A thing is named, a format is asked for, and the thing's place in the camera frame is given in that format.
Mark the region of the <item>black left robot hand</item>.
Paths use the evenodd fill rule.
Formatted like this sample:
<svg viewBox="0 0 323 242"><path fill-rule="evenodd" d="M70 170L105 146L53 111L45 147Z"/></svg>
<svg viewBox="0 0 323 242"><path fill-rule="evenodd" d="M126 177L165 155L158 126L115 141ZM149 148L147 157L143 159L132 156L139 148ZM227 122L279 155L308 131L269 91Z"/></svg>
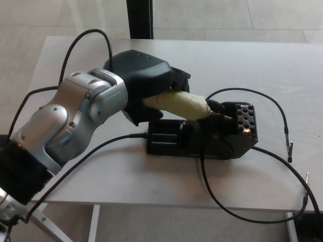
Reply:
<svg viewBox="0 0 323 242"><path fill-rule="evenodd" d="M189 92L189 73L171 67L165 60L137 50L127 50L114 55L105 62L103 68L124 81L128 101L123 114L136 126L163 117L160 109L145 106L142 101L144 98L168 90Z"/></svg>

